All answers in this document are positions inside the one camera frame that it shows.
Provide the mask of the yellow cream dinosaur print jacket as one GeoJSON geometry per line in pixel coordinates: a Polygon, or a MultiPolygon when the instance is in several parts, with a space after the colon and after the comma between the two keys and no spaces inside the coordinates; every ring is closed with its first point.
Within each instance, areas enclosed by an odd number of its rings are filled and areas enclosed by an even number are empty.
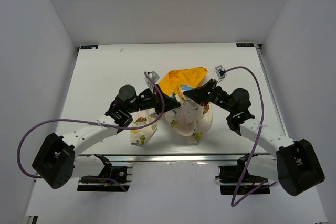
{"type": "MultiPolygon", "coordinates": [[[[189,144],[198,144],[210,130],[213,113],[210,104],[200,106],[184,96],[184,91],[200,87],[208,70],[204,67],[171,70],[159,82],[164,94],[180,103],[180,107],[165,112],[164,118],[169,127],[186,139],[189,144]]],[[[136,114],[131,127],[145,126],[156,120],[159,115],[155,109],[140,111],[136,114]]],[[[157,123],[140,130],[130,131],[130,143],[138,147],[146,147],[157,131],[157,123]]]]}

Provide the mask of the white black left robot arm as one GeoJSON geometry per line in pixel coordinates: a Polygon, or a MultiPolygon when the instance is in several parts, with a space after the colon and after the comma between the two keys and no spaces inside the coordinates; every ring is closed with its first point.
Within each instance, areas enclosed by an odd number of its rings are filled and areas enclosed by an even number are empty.
{"type": "Polygon", "coordinates": [[[128,127],[133,121],[131,114],[134,112],[154,109],[163,114],[178,107],[180,103],[162,93],[160,88],[147,88],[137,94],[132,85],[124,85],[100,119],[63,136],[49,134],[32,167],[53,189],[62,187],[69,179],[76,177],[104,182],[111,178],[110,161],[101,154],[82,156],[82,153],[128,127]]]}

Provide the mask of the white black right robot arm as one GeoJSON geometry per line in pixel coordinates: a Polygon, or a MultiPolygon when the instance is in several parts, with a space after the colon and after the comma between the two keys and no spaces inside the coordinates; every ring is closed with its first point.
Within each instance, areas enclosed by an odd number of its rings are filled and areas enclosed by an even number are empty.
{"type": "Polygon", "coordinates": [[[325,175],[312,144],[305,140],[293,140],[281,136],[249,112],[251,102],[247,90],[235,89],[228,94],[216,80],[210,79],[205,85],[184,92],[184,96],[205,106],[212,103],[229,112],[226,118],[229,128],[246,139],[256,142],[272,158],[245,155],[238,159],[236,175],[243,181],[263,177],[279,182],[290,195],[302,192],[324,182],[325,175]]]}

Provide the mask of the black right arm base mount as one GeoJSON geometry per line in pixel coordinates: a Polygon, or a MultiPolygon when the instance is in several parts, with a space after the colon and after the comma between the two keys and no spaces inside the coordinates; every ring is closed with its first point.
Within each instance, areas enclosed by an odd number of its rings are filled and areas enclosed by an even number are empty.
{"type": "MultiPolygon", "coordinates": [[[[220,184],[220,194],[221,195],[233,195],[240,175],[245,167],[245,163],[249,153],[239,158],[235,165],[222,165],[219,167],[219,174],[215,176],[215,179],[219,181],[220,184]]],[[[239,186],[238,195],[244,195],[250,192],[252,189],[256,188],[263,181],[266,181],[260,189],[253,192],[253,194],[270,194],[270,189],[267,188],[268,180],[260,177],[251,175],[248,171],[246,171],[244,178],[239,186]]]]}

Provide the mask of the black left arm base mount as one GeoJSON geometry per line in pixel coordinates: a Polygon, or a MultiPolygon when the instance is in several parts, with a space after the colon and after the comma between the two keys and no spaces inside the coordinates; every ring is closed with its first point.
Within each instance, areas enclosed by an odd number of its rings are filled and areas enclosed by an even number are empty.
{"type": "Polygon", "coordinates": [[[131,185],[133,167],[101,154],[80,156],[77,191],[126,193],[131,185]]]}

